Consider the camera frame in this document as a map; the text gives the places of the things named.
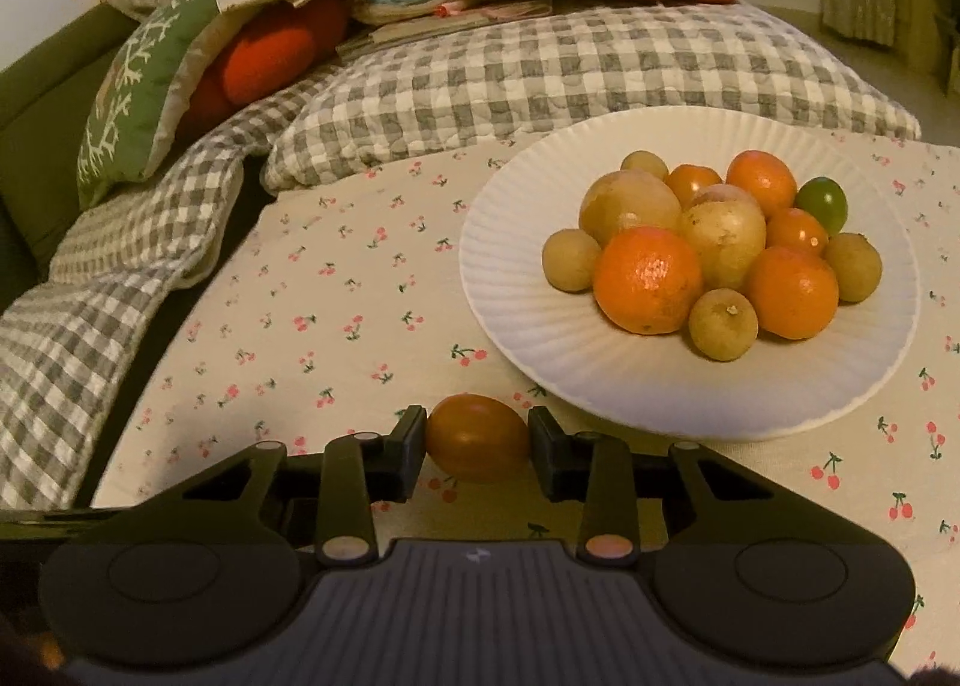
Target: round pad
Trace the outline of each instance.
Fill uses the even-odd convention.
[[[67,544],[40,575],[54,634],[91,659],[169,668],[231,654],[277,625],[299,594],[282,540]]]
[[[734,566],[747,588],[781,603],[825,600],[847,580],[847,565],[840,556],[825,545],[801,540],[768,540],[746,547]]]
[[[840,667],[872,656],[896,639],[914,590],[886,544],[678,539],[654,565],[668,616],[714,651],[761,666]]]

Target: quilted blanket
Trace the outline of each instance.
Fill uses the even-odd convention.
[[[155,180],[84,213],[50,279],[0,317],[0,507],[71,503],[142,336],[171,290],[208,276],[243,178],[323,68],[210,132]]]

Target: tablecloth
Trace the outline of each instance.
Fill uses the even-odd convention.
[[[810,135],[840,148],[893,199],[923,278],[919,331],[896,376],[848,416],[781,440],[711,447],[898,547],[918,593],[893,663],[905,672],[960,667],[960,154]],[[95,504],[135,504],[262,438],[306,453],[351,430],[389,432],[407,405],[432,408],[464,391],[521,412],[546,404],[565,429],[664,452],[666,438],[601,422],[525,378],[464,299],[458,242],[469,204],[534,141],[396,162],[282,194],[157,367]],[[573,540],[579,509],[544,501],[532,470],[467,485],[427,459],[413,499],[376,504],[374,520],[381,547],[397,536]],[[644,526],[658,524],[654,509],[640,509]],[[648,547],[664,539],[662,528],[644,534]]]

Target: cherry tomato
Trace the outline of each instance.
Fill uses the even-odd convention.
[[[530,461],[530,432],[517,412],[502,402],[479,394],[456,394],[430,413],[426,452],[457,480],[497,483]]]
[[[686,209],[699,189],[722,183],[723,179],[710,167],[682,164],[666,175],[664,182],[680,201],[680,207]]]
[[[796,207],[779,210],[767,221],[767,247],[800,247],[822,256],[828,241],[817,218]]]

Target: potato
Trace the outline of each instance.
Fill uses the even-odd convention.
[[[707,201],[683,213],[680,235],[697,251],[708,290],[740,290],[766,246],[767,224],[755,202]]]
[[[580,205],[580,228],[601,247],[635,226],[676,231],[679,222],[680,201],[664,181],[643,170],[605,174],[590,186]]]
[[[657,180],[664,180],[670,170],[664,164],[664,159],[650,151],[635,151],[623,159],[621,170],[640,170],[654,175]]]
[[[598,258],[600,245],[581,229],[563,229],[550,235],[541,255],[547,282],[567,293],[579,293],[593,285]]]
[[[870,296],[883,276],[880,253],[862,234],[838,234],[824,250],[824,261],[833,269],[840,301],[856,304]]]
[[[757,341],[760,325],[747,297],[729,288],[701,296],[688,319],[690,339],[697,350],[716,362],[732,362]]]

